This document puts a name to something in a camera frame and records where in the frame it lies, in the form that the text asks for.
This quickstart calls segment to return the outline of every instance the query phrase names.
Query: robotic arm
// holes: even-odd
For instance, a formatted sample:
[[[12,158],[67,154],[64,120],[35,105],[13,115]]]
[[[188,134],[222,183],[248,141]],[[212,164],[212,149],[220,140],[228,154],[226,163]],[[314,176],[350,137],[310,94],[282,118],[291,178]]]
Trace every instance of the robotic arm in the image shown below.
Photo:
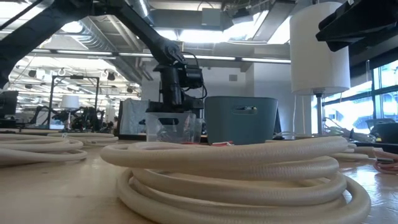
[[[159,62],[156,70],[160,72],[162,81],[162,110],[181,112],[197,105],[197,102],[191,102],[187,106],[184,102],[187,95],[182,88],[202,87],[201,69],[187,67],[179,47],[160,36],[124,0],[54,0],[48,8],[0,41],[0,88],[8,82],[8,76],[15,64],[63,25],[86,16],[109,14],[116,16],[135,33]]]

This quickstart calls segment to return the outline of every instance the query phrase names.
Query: white lamp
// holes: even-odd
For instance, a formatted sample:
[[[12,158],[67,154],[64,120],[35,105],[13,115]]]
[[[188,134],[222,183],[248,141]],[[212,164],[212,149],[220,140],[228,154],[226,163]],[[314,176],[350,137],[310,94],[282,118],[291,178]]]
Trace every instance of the white lamp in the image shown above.
[[[319,42],[315,37],[319,22],[340,5],[337,2],[315,4],[290,20],[292,92],[317,96],[319,134],[322,134],[322,95],[341,93],[350,88],[348,48],[332,52],[326,42]]]
[[[61,108],[68,111],[68,121],[65,125],[66,130],[70,130],[70,111],[80,107],[79,96],[63,95],[61,101]]]

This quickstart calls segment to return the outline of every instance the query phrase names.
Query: gray plastic bin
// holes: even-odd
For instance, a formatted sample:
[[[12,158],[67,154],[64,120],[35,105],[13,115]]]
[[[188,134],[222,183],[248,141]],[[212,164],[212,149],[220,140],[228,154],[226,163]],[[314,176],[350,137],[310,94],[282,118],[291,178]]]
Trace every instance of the gray plastic bin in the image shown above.
[[[257,144],[272,139],[278,101],[273,98],[211,96],[205,101],[208,142]]]

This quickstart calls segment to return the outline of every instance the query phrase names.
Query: wooden table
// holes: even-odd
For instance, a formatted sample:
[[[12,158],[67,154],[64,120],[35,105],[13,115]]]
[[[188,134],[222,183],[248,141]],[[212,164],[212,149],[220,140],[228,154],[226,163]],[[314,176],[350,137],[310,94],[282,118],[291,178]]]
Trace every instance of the wooden table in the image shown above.
[[[100,148],[85,150],[85,161],[0,168],[0,223],[152,223],[116,198],[116,176],[124,168],[102,161]],[[371,196],[365,223],[398,223],[398,176],[377,173],[370,161],[341,167]]]

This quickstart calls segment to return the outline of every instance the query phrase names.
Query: clear plastic container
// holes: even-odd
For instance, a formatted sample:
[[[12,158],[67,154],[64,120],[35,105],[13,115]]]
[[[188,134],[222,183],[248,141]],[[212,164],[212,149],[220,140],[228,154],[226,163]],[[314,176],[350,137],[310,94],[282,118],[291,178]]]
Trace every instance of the clear plastic container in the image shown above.
[[[146,113],[147,141],[199,143],[201,124],[193,113]]]

